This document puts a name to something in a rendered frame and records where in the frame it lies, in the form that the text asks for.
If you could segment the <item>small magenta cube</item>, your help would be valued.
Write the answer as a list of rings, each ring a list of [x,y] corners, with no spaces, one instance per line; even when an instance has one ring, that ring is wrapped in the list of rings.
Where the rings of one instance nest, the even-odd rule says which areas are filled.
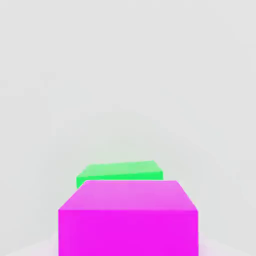
[[[199,256],[198,210],[174,180],[89,180],[58,211],[58,256]]]

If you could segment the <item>small green cube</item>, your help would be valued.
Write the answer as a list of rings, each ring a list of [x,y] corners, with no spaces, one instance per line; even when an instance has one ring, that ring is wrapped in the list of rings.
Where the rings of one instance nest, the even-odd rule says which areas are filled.
[[[76,187],[87,180],[163,180],[164,172],[153,160],[89,164],[76,176]]]

